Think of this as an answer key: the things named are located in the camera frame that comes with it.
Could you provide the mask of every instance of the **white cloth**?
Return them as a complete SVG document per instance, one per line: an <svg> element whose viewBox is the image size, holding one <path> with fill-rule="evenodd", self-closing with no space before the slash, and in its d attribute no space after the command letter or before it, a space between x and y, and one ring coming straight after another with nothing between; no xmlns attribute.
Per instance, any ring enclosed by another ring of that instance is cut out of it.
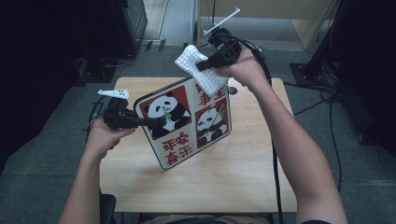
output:
<svg viewBox="0 0 396 224"><path fill-rule="evenodd" d="M207 57L194 45L188 45L183 53L175 60L175 64L194 77L204 92L211 96L227 83L228 77L216 75L215 68L209 68L200 72L195 64L206 59Z"/></svg>

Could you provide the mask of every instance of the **panda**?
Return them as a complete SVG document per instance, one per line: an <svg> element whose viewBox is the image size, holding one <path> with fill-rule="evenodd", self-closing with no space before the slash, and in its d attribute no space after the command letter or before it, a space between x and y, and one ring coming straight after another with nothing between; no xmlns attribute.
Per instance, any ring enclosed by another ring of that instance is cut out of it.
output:
<svg viewBox="0 0 396 224"><path fill-rule="evenodd" d="M227 124L220 110L222 106L210 108L200 116L197 125L199 147L218 139L227 131Z"/></svg>
<svg viewBox="0 0 396 224"><path fill-rule="evenodd" d="M150 105L146 105L145 111L149 118L166 117L165 125L149 129L151 136L155 138L163 137L183 127L191 118L190 111L177 101L171 91L158 97Z"/></svg>

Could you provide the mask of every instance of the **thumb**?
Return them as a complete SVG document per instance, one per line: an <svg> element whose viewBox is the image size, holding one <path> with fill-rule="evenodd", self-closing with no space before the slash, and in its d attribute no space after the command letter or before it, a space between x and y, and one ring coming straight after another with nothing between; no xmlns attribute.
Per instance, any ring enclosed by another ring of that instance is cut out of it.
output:
<svg viewBox="0 0 396 224"><path fill-rule="evenodd" d="M135 129L121 129L117 132L117 137L122 138L125 137L131 133L134 133Z"/></svg>

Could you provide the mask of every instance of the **cable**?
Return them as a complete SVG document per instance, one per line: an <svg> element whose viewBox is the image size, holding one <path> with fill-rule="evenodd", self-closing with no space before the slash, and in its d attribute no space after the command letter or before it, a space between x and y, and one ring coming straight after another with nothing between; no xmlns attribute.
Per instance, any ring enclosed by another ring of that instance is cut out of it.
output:
<svg viewBox="0 0 396 224"><path fill-rule="evenodd" d="M213 2L212 26L215 24L215 11L216 11L216 0Z"/></svg>
<svg viewBox="0 0 396 224"><path fill-rule="evenodd" d="M277 154L274 143L272 143L272 145L273 145L273 165L274 165L274 178L275 178L275 186L276 186L277 213L279 216L279 223L283 224L282 200L280 198L279 173L277 169Z"/></svg>
<svg viewBox="0 0 396 224"><path fill-rule="evenodd" d="M134 58L134 56L131 56L129 61L126 62L126 63L122 63L122 64L105 64L105 65L103 65L103 67L123 67L123 66L127 65L128 63L130 63L133 58Z"/></svg>
<svg viewBox="0 0 396 224"><path fill-rule="evenodd" d="M339 53L338 54L338 57L342 57L342 55L343 55L343 52L342 51L340 51L340 50L334 50L333 49L333 45L332 45L332 34L333 34L333 31L334 31L334 25L336 25L337 23L337 21L338 21L338 19L339 19L339 16L340 16L340 14L341 14L341 11L342 11L342 9L344 8L344 5L345 5L345 0L342 0L341 1L341 3L340 3L340 7L338 8L338 10L337 10L337 13L336 13L336 15L335 15L335 18L334 18L334 20L333 20L333 22L332 22L332 29L330 30L330 54L329 55L331 55L331 54L335 54L336 56L337 56L337 53Z"/></svg>
<svg viewBox="0 0 396 224"><path fill-rule="evenodd" d="M283 85L285 85L285 86L297 87L297 88L301 88L301 89L312 90L312 91L322 91L322 90L323 90L323 88L319 88L319 87L299 86L299 85L292 84L292 83L289 83L289 82L283 82Z"/></svg>
<svg viewBox="0 0 396 224"><path fill-rule="evenodd" d="M106 98L106 96L101 96L101 97L96 101L96 103L93 103L94 106L93 106L93 108L92 108L92 110L91 110L90 117L88 118L88 124L87 124L87 139L86 139L86 140L88 140L88 135L90 134L91 123L92 123L92 121L93 121L94 119L96 119L97 117L99 117L100 115L103 115L103 113L100 113L100 111L102 110L102 106L103 106L103 103L101 103L101 102L102 102L102 100L105 99L105 98ZM99 107L99 113L97 113L96 115L94 115L97 106L100 106L100 107Z"/></svg>
<svg viewBox="0 0 396 224"><path fill-rule="evenodd" d="M250 51L252 52L254 57L257 59L259 64L262 66L262 70L264 70L264 74L266 75L267 80L271 80L271 75L270 75L270 71L268 70L267 64L265 63L260 51L256 48L256 46L254 46L252 43L250 43L246 40L243 40L239 37L236 37L234 35L221 34L221 35L216 35L215 37L212 37L212 38L217 38L220 36L229 37L231 40L236 40L239 43L241 43L242 45L244 45L245 47L247 47L248 49L250 49Z"/></svg>
<svg viewBox="0 0 396 224"><path fill-rule="evenodd" d="M338 183L337 183L337 189L339 192L341 192L341 183L343 181L343 167L341 165L341 160L340 160L340 153L338 151L338 146L335 142L335 136L334 136L334 129L332 127L332 103L335 100L335 95L333 97L333 99L330 101L330 131L332 133L332 144L334 146L334 150L335 150L335 155L337 158L337 163L338 163Z"/></svg>
<svg viewBox="0 0 396 224"><path fill-rule="evenodd" d="M329 93L329 94L330 94L330 97L326 98L326 97L323 95L324 92ZM336 143L336 141L335 141L335 134L334 134L333 122L332 122L332 103L336 100L337 95L338 95L338 92L336 91L336 88L335 88L335 87L326 87L326 88L323 88L323 89L320 90L320 99L321 99L320 102L318 102L318 103L316 103L316 104L314 104L314 105L311 105L311 106L309 106L309 107L307 107L307 108L305 108L305 109L302 109L302 110L300 110L299 112L294 113L293 115L296 116L296 115L302 114L302 113L304 113L305 111L307 111L308 109L312 109L312 108L314 108L315 106L320 105L320 104L322 104L322 103L324 103L324 102L330 103L330 111L329 111L330 132L331 132L331 135L332 135L332 145L333 145L333 147L334 147L334 152L335 152L335 156L336 156L336 159L337 159L337 165L338 165L337 189L338 189L339 192L341 192L341 183L342 183L342 181L343 181L343 167L342 167L342 164L341 164L341 159L340 159L340 153L339 153L339 150L338 150L338 146L337 146L337 143Z"/></svg>
<svg viewBox="0 0 396 224"><path fill-rule="evenodd" d="M203 47L205 47L206 45L208 45L209 44L209 42L206 42L206 44L203 44L203 45L200 45L200 46L197 46L197 48L203 48Z"/></svg>

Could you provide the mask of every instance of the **panda sign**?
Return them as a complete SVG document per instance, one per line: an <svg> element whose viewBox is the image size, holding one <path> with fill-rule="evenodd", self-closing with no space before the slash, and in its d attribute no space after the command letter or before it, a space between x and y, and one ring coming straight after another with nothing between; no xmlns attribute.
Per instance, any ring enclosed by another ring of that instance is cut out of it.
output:
<svg viewBox="0 0 396 224"><path fill-rule="evenodd" d="M208 96L188 77L139 98L139 118L166 118L155 128L143 127L163 169L170 169L215 144L231 131L228 87Z"/></svg>

